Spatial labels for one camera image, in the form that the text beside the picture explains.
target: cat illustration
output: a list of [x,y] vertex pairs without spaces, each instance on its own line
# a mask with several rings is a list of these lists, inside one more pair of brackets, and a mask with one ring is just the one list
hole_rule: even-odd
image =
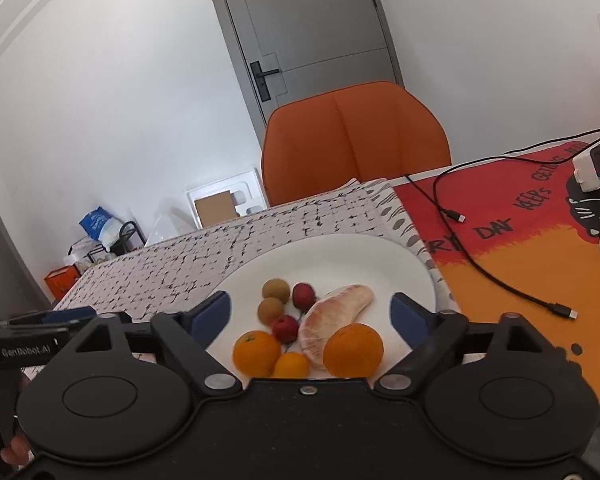
[[589,236],[600,238],[600,189],[584,193],[572,175],[567,180],[567,202],[575,221]]

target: finger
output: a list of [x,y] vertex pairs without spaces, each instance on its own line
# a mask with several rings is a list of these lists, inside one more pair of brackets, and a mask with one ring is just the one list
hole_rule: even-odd
[[21,456],[10,447],[5,447],[0,451],[0,458],[9,465],[27,465],[29,463],[28,454],[27,456]]
[[18,456],[29,457],[30,446],[23,434],[17,434],[11,439],[11,449]]

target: plastic bag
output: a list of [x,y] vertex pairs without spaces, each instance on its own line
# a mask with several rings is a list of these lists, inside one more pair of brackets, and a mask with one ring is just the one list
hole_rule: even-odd
[[87,213],[80,220],[80,225],[93,240],[100,242],[107,252],[120,238],[122,223],[101,207]]

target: white plate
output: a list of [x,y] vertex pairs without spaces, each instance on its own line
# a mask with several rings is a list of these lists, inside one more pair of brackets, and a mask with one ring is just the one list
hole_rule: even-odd
[[[296,283],[310,283],[318,298],[342,286],[360,284],[371,288],[373,302],[356,318],[375,329],[382,337],[384,358],[371,381],[397,364],[409,351],[389,319],[392,295],[404,292],[428,310],[436,310],[436,292],[426,267],[400,245],[366,235],[334,234],[298,240],[278,247],[251,260],[227,277],[216,290],[231,297],[231,318],[211,343],[208,352],[227,369],[248,383],[235,369],[232,351],[235,341],[249,330],[265,330],[257,317],[262,300],[262,285],[271,278],[282,278],[293,288]],[[296,319],[299,312],[291,300],[286,314]],[[299,351],[299,344],[292,346]],[[323,370],[312,368],[311,378],[326,378]]]

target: cardboard box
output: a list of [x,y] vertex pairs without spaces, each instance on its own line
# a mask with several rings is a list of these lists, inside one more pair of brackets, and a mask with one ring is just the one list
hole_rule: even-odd
[[238,218],[234,199],[230,191],[199,198],[194,201],[202,227],[210,227],[220,222]]

